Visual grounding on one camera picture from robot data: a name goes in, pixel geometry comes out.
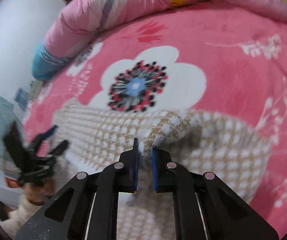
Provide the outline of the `person's left hand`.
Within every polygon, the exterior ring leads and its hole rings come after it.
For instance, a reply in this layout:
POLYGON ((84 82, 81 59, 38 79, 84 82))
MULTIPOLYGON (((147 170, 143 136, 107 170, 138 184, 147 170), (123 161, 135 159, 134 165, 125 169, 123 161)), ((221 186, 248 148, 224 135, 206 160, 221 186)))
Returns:
POLYGON ((48 178, 43 186, 26 183, 23 187, 27 200, 37 206, 44 205, 55 194, 55 181, 48 178))

